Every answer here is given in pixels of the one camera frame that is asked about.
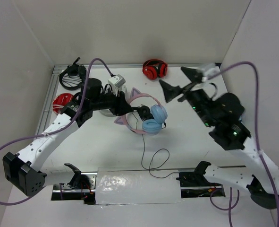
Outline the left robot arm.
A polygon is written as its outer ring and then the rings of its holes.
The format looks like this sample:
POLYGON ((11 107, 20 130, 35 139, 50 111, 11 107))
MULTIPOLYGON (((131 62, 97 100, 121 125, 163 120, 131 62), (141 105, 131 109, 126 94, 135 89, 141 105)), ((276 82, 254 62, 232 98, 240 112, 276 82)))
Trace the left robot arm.
POLYGON ((94 111, 109 110, 114 116, 132 111, 126 101, 125 79, 115 75, 103 86, 101 81, 89 78, 81 90, 61 108, 50 126, 28 146, 16 154, 3 157, 5 177, 26 196, 36 195, 44 186, 65 183, 75 189, 87 177, 71 163, 64 163, 58 170, 42 171, 41 168, 52 152, 72 133, 77 131, 94 111))

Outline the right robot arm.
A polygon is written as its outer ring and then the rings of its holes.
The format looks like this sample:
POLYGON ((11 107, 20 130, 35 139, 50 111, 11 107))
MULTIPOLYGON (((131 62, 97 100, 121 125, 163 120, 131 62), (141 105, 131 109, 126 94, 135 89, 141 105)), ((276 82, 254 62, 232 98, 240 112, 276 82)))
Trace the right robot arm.
POLYGON ((237 190, 248 191, 251 199, 265 209, 279 208, 279 167, 260 148, 259 137, 252 136, 241 121, 245 108, 239 98, 227 92, 217 99, 209 97, 206 85, 222 74, 215 66, 191 69, 181 67, 190 80, 184 87, 172 86, 160 80, 165 101, 174 98, 187 101, 206 127, 209 135, 225 151, 244 161, 251 175, 233 174, 208 162, 200 162, 194 180, 198 185, 208 182, 230 185, 237 190))

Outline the pink blue cat-ear headphones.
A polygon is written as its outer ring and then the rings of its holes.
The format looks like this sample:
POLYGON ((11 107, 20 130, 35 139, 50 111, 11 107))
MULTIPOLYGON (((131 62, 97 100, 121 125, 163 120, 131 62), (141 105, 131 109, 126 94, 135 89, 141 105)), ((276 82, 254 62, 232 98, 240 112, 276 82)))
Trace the pink blue cat-ear headphones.
POLYGON ((167 111, 164 106, 159 102, 159 100, 150 94, 142 93, 135 87, 131 89, 130 98, 127 100, 128 104, 139 98, 151 98, 156 104, 148 107, 146 105, 141 105, 140 107, 133 107, 133 112, 137 112, 142 122, 142 129, 133 128, 127 121, 126 115, 119 116, 114 121, 115 124, 124 125, 129 130, 140 135, 157 135, 162 129, 163 125, 166 128, 166 119, 168 117, 167 111))

